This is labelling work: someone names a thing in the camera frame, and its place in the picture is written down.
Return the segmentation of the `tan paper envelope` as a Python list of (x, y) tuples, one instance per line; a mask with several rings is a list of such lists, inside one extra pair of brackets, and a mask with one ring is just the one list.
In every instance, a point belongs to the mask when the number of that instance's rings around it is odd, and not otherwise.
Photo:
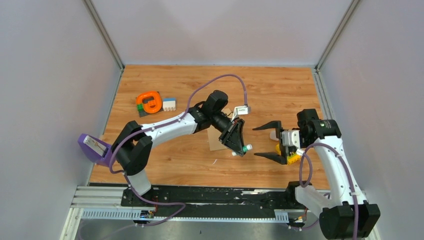
[(209, 150), (211, 152), (226, 149), (226, 147), (219, 141), (221, 134), (222, 133), (212, 125), (207, 129)]

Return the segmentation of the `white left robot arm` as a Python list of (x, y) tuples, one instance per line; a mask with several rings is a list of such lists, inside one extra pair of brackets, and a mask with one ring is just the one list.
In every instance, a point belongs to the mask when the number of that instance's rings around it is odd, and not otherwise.
[(205, 101), (189, 106), (175, 117), (151, 124), (139, 125), (136, 121), (126, 124), (111, 147), (111, 159), (122, 167), (125, 179), (135, 192), (135, 202), (146, 207), (153, 201), (145, 168), (151, 150), (160, 144), (213, 127), (220, 132), (218, 141), (231, 150), (233, 156), (242, 157), (252, 149), (250, 144), (244, 143), (245, 122), (240, 118), (249, 114), (251, 108), (247, 104), (236, 106), (232, 117), (228, 117), (222, 111), (227, 104), (228, 95), (215, 90)]

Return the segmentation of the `white green glue stick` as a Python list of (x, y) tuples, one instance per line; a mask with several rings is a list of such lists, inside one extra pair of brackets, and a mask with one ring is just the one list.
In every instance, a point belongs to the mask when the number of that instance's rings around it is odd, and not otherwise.
[(233, 151), (231, 154), (232, 154), (232, 156), (241, 156), (242, 157), (242, 156), (244, 156), (246, 154), (246, 152), (248, 152), (248, 151), (250, 151), (252, 149), (253, 149), (252, 145), (251, 144), (248, 144), (248, 145), (244, 145), (241, 148), (241, 150), (239, 150), (239, 151)]

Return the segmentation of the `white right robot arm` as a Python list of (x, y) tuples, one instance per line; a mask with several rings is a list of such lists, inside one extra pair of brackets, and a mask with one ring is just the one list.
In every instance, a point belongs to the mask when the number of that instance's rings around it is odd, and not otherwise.
[(307, 152), (314, 149), (324, 167), (329, 196), (310, 184), (309, 175), (285, 195), (286, 204), (292, 209), (303, 205), (310, 210), (317, 216), (320, 230), (328, 240), (367, 238), (381, 211), (376, 203), (369, 203), (352, 174), (337, 122), (320, 119), (314, 108), (303, 109), (296, 116), (298, 127), (291, 130), (283, 129), (279, 120), (256, 127), (257, 131), (274, 129), (279, 148), (279, 152), (257, 155), (287, 165), (294, 160), (309, 161)]

